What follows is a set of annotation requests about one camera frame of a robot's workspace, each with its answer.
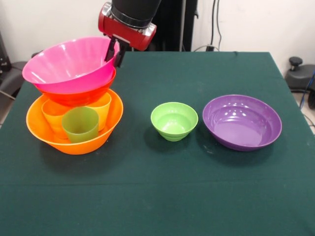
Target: bowl rim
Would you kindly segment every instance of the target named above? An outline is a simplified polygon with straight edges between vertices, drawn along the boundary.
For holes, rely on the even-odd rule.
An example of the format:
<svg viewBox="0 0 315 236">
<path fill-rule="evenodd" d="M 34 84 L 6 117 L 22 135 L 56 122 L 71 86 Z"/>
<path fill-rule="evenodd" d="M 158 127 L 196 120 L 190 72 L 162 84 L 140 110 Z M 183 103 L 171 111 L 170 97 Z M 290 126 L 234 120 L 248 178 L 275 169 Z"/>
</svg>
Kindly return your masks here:
<svg viewBox="0 0 315 236">
<path fill-rule="evenodd" d="M 189 109 L 191 109 L 191 110 L 193 111 L 193 114 L 194 114 L 194 115 L 196 116 L 196 118 L 197 118 L 195 124 L 191 127 L 191 129 L 189 129 L 188 131 L 182 132 L 182 133 L 171 134 L 171 133 L 164 132 L 164 131 L 160 130 L 159 128 L 157 128 L 157 127 L 155 126 L 154 122 L 153 122 L 153 118 L 152 118 L 153 112 L 154 112 L 158 107 L 165 106 L 166 104 L 181 104 L 181 105 L 184 105 L 184 106 L 188 107 Z M 152 123 L 152 125 L 154 126 L 154 128 L 155 128 L 156 130 L 158 130 L 158 131 L 160 131 L 160 132 L 163 132 L 163 133 L 165 133 L 165 134 L 170 134 L 170 135 L 183 135 L 183 134 L 186 134 L 186 133 L 190 133 L 190 132 L 197 126 L 197 124 L 198 124 L 198 122 L 199 122 L 199 116 L 198 116 L 198 113 L 196 112 L 196 110 L 195 110 L 194 108 L 192 108 L 191 106 L 189 106 L 189 105 L 187 105 L 187 104 L 185 104 L 185 103 L 182 103 L 182 102 L 165 102 L 165 103 L 161 103 L 161 104 L 159 104 L 158 106 L 156 106 L 156 107 L 152 110 L 150 118 L 151 118 L 151 123 Z"/>
<path fill-rule="evenodd" d="M 80 142 L 80 143 L 61 144 L 61 143 L 50 142 L 50 141 L 48 141 L 48 140 L 44 140 L 44 139 L 40 138 L 39 136 L 37 136 L 37 135 L 32 131 L 32 129 L 30 129 L 28 120 L 29 120 L 29 115 L 30 115 L 31 107 L 34 105 L 34 103 L 35 103 L 37 100 L 39 100 L 41 97 L 43 97 L 43 96 L 45 96 L 45 95 L 41 95 L 40 97 L 38 97 L 38 98 L 31 104 L 31 106 L 30 106 L 29 109 L 28 109 L 28 112 L 27 112 L 27 114 L 26 114 L 26 125 L 27 125 L 27 127 L 28 127 L 28 130 L 29 130 L 37 139 L 39 139 L 39 140 L 41 140 L 41 141 L 43 141 L 43 142 L 45 142 L 45 143 L 52 144 L 52 145 L 57 145 L 57 146 L 75 146 L 75 145 L 81 145 L 81 144 L 86 144 L 86 143 L 95 141 L 95 140 L 97 140 L 97 139 L 99 139 L 99 138 L 101 138 L 101 137 L 107 135 L 109 132 L 111 132 L 111 131 L 116 127 L 116 125 L 119 123 L 119 121 L 121 120 L 121 118 L 122 118 L 122 116 L 123 116 L 123 113 L 124 113 L 124 105 L 123 105 L 122 99 L 121 99 L 121 98 L 118 96 L 118 94 L 115 93 L 113 90 L 109 89 L 108 91 L 111 91 L 113 94 L 115 94 L 115 95 L 117 96 L 118 101 L 119 101 L 119 103 L 120 103 L 120 105 L 121 105 L 121 107 L 122 107 L 122 112 L 121 112 L 121 114 L 119 115 L 119 118 L 117 119 L 116 123 L 115 123 L 110 129 L 108 129 L 108 130 L 107 130 L 105 133 L 103 133 L 102 135 L 98 135 L 98 136 L 97 136 L 96 138 L 94 138 L 94 139 L 90 139 L 90 140 L 87 140 L 87 141 L 84 141 L 84 142 Z"/>
<path fill-rule="evenodd" d="M 34 82 L 31 82 L 31 81 L 29 81 L 28 79 L 26 79 L 27 76 L 25 76 L 25 71 L 24 71 L 24 69 L 27 67 L 28 64 L 31 63 L 31 61 L 32 61 L 33 59 L 38 58 L 41 53 L 45 53 L 45 52 L 47 52 L 47 51 L 49 51 L 49 50 L 52 50 L 52 49 L 55 48 L 55 47 L 61 46 L 62 44 L 67 44 L 67 43 L 71 43 L 71 42 L 76 42 L 76 41 L 79 41 L 79 40 L 81 41 L 81 40 L 86 40 L 86 39 L 95 39 L 95 38 L 106 39 L 106 40 L 107 40 L 107 39 L 110 39 L 108 36 L 85 36 L 85 37 L 74 38 L 74 39 L 67 40 L 67 41 L 64 41 L 64 42 L 61 42 L 61 43 L 57 43 L 57 44 L 52 45 L 52 46 L 50 46 L 50 47 L 48 47 L 48 48 L 45 48 L 44 50 L 42 50 L 42 51 L 41 51 L 40 53 L 38 53 L 36 56 L 34 56 L 33 58 L 31 58 L 31 59 L 25 64 L 25 66 L 24 66 L 23 69 L 22 69 L 22 77 L 23 77 L 26 81 L 28 81 L 29 83 L 34 84 L 34 85 L 35 85 L 35 84 L 37 84 L 37 85 L 51 85 L 51 84 L 58 84 L 58 83 L 69 82 L 69 81 L 72 81 L 72 80 L 81 78 L 82 76 L 85 76 L 85 75 L 81 75 L 81 76 L 78 76 L 78 77 L 75 77 L 75 78 L 72 78 L 72 79 L 69 79 L 69 80 L 59 81 L 59 82 L 34 83 Z M 119 50 L 114 54 L 113 58 L 111 58 L 109 61 L 113 60 L 114 57 L 116 56 L 116 54 L 117 54 L 118 52 L 119 52 Z M 103 66 L 99 66 L 97 69 L 91 71 L 89 74 L 91 74 L 91 73 L 93 73 L 93 72 L 99 70 L 100 68 L 106 66 L 109 61 L 107 61 L 106 64 L 104 64 Z"/>
<path fill-rule="evenodd" d="M 106 87 L 108 84 L 112 83 L 116 77 L 116 68 L 114 68 L 114 71 L 113 71 L 113 74 L 112 74 L 112 78 L 106 83 L 104 84 L 103 86 L 99 87 L 99 88 L 96 88 L 96 89 L 92 89 L 92 90 L 89 90 L 89 91 L 85 91 L 85 92 L 76 92 L 76 93 L 56 93 L 56 92 L 48 92 L 48 91 L 44 91 L 42 90 L 41 88 L 38 88 L 35 84 L 35 88 L 37 88 L 38 91 L 40 91 L 42 94 L 44 93 L 48 93 L 48 94 L 54 94 L 54 95 L 80 95 L 82 93 L 90 93 L 90 92 L 93 92 L 95 90 L 98 90 L 98 89 L 101 89 L 103 87 Z"/>
<path fill-rule="evenodd" d="M 208 106 L 213 103 L 214 101 L 216 101 L 217 99 L 220 99 L 220 98 L 223 98 L 223 97 L 232 97 L 232 96 L 239 96 L 239 97 L 244 97 L 244 98 L 249 98 L 249 99 L 252 99 L 252 100 L 255 100 L 255 101 L 258 101 L 260 103 L 262 103 L 263 105 L 267 106 L 277 117 L 278 121 L 280 122 L 280 130 L 278 132 L 278 134 L 275 136 L 275 138 L 267 143 L 264 143 L 264 144 L 260 144 L 260 145 L 256 145 L 256 146 L 248 146 L 248 145 L 239 145 L 239 144 L 235 144 L 235 143 L 231 143 L 229 141 L 227 141 L 226 139 L 218 136 L 215 131 L 208 126 L 208 124 L 205 122 L 205 119 L 206 119 L 206 114 L 205 114 L 205 110 L 208 108 Z M 212 100 L 210 100 L 206 106 L 203 108 L 203 111 L 202 111 L 202 120 L 203 120 L 203 123 L 206 125 L 206 127 L 208 128 L 208 130 L 215 136 L 219 137 L 221 140 L 225 141 L 226 143 L 229 143 L 231 145 L 234 145 L 234 146 L 238 146 L 238 147 L 247 147 L 247 148 L 262 148 L 262 147 L 265 147 L 267 145 L 270 145 L 271 143 L 273 143 L 275 140 L 278 139 L 278 137 L 281 135 L 282 133 L 282 121 L 281 121 L 281 118 L 279 116 L 279 114 L 275 111 L 275 109 L 273 109 L 270 105 L 268 105 L 267 103 L 255 98 L 255 97 L 251 97 L 251 96 L 247 96 L 247 95 L 241 95 L 241 94 L 227 94 L 227 95 L 222 95 L 222 96 L 219 96 L 219 97 L 216 97 Z"/>
</svg>

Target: bowl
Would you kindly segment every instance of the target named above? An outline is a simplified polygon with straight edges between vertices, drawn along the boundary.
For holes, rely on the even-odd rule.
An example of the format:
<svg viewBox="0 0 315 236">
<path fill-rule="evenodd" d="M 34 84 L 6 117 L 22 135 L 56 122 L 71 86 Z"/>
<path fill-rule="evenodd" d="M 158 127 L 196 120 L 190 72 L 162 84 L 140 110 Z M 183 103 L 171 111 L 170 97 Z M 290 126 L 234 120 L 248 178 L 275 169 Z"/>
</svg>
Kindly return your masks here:
<svg viewBox="0 0 315 236">
<path fill-rule="evenodd" d="M 107 84 L 100 88 L 82 93 L 58 94 L 46 92 L 40 89 L 38 90 L 41 91 L 44 95 L 48 96 L 52 101 L 62 104 L 64 106 L 70 107 L 85 106 L 90 103 L 98 101 L 108 91 L 108 89 L 114 82 L 115 76 L 116 70 L 114 70 L 112 79 L 108 81 Z"/>
<path fill-rule="evenodd" d="M 108 93 L 112 97 L 112 102 L 109 108 L 106 127 L 100 131 L 98 136 L 94 139 L 72 144 L 69 139 L 59 139 L 56 135 L 54 135 L 54 132 L 41 112 L 42 104 L 48 99 L 45 95 L 40 96 L 30 106 L 26 115 L 27 127 L 36 138 L 53 146 L 61 152 L 73 155 L 92 152 L 106 142 L 123 115 L 124 108 L 122 100 L 111 89 L 108 90 Z"/>
<path fill-rule="evenodd" d="M 198 114 L 190 106 L 179 102 L 167 102 L 155 107 L 151 122 L 159 134 L 168 141 L 179 141 L 197 125 Z"/>
<path fill-rule="evenodd" d="M 25 80 L 40 90 L 81 93 L 104 86 L 112 78 L 115 56 L 104 61 L 110 42 L 108 37 L 85 37 L 45 49 L 23 68 Z"/>
<path fill-rule="evenodd" d="M 41 111 L 44 114 L 53 132 L 61 139 L 67 139 L 62 125 L 62 119 L 71 107 L 60 105 L 50 99 L 43 103 Z"/>
<path fill-rule="evenodd" d="M 112 101 L 112 97 L 110 96 L 109 93 L 106 93 L 98 101 L 91 103 L 87 106 L 93 109 L 94 111 L 96 111 L 98 114 L 98 117 L 99 117 L 98 130 L 99 131 L 105 128 L 111 101 Z"/>
<path fill-rule="evenodd" d="M 281 134 L 277 112 L 244 95 L 225 95 L 210 101 L 203 121 L 219 143 L 238 151 L 252 151 L 273 143 Z"/>
</svg>

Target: pink bowl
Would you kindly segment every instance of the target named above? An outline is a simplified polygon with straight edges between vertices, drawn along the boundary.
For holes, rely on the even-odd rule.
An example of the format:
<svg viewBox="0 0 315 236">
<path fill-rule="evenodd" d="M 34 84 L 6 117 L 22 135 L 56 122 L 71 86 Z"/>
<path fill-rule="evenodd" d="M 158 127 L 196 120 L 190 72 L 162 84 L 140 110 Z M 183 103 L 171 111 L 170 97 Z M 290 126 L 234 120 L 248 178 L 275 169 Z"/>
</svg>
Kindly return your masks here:
<svg viewBox="0 0 315 236">
<path fill-rule="evenodd" d="M 58 44 L 32 58 L 23 77 L 40 90 L 80 93 L 104 86 L 114 72 L 114 58 L 104 61 L 108 37 L 85 37 Z M 115 56 L 119 44 L 115 44 Z"/>
</svg>

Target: black robot arm segment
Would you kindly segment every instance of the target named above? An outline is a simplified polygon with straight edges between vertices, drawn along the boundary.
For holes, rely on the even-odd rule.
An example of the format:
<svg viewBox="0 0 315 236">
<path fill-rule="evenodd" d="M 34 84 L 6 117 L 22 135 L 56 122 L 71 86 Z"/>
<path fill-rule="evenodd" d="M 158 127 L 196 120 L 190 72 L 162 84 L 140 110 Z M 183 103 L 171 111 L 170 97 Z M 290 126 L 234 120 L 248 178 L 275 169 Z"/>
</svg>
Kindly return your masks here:
<svg viewBox="0 0 315 236">
<path fill-rule="evenodd" d="M 146 28 L 155 16 L 161 0 L 112 0 L 115 19 L 134 28 Z"/>
</svg>

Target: orange cup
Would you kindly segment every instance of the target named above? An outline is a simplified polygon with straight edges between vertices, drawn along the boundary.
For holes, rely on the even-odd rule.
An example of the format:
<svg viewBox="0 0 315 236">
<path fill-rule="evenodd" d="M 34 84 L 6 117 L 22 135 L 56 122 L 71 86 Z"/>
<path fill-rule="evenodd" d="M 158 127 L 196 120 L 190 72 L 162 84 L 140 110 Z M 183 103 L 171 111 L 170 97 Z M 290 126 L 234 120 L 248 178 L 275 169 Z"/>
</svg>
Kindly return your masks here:
<svg viewBox="0 0 315 236">
<path fill-rule="evenodd" d="M 48 99 L 43 103 L 41 110 L 56 136 L 60 139 L 67 139 L 67 134 L 62 126 L 62 119 L 63 115 L 71 110 L 71 107 L 60 105 Z"/>
<path fill-rule="evenodd" d="M 101 131 L 105 128 L 108 111 L 112 97 L 109 93 L 104 94 L 98 101 L 87 105 L 87 107 L 92 108 L 98 114 L 98 130 Z"/>
</svg>

